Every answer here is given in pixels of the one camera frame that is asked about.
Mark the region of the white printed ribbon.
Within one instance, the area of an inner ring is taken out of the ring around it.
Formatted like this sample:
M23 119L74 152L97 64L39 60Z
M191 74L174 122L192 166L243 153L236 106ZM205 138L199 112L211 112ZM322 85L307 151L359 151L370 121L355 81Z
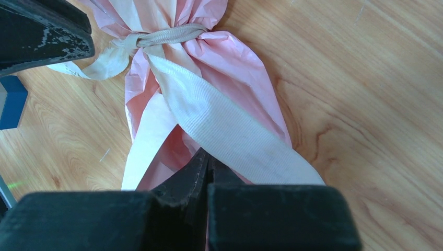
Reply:
M178 125L205 151L255 184L323 185L315 169L274 133L208 81L166 59L163 44L186 42L205 31L200 24L186 24L133 33L113 40L112 47L85 69L73 62L51 64L50 68L104 80L121 73L129 54L141 48Z

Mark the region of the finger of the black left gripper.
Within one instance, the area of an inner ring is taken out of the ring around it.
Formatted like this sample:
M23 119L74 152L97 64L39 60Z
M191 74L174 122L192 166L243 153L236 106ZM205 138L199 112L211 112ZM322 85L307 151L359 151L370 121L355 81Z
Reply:
M95 55L87 15L68 1L1 0L1 76Z

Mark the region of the pink flower bouquet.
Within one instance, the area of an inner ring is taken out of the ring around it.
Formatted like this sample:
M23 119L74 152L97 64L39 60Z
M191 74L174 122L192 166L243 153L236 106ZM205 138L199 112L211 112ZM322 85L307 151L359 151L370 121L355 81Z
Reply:
M133 140L122 189L153 188L202 148L255 184L291 184L297 155L263 62L227 31L226 1L88 1L111 45L80 76L126 72Z

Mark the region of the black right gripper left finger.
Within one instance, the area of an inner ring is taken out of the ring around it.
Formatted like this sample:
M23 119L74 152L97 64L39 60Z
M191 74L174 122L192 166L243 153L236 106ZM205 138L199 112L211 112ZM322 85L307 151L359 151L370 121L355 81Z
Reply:
M204 250L209 154L150 191L35 192L1 221L1 250Z

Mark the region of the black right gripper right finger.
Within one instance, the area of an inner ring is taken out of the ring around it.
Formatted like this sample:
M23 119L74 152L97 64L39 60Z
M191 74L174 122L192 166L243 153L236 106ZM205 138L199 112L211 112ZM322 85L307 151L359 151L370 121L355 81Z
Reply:
M247 185L208 163L209 250L361 250L343 195L322 185Z

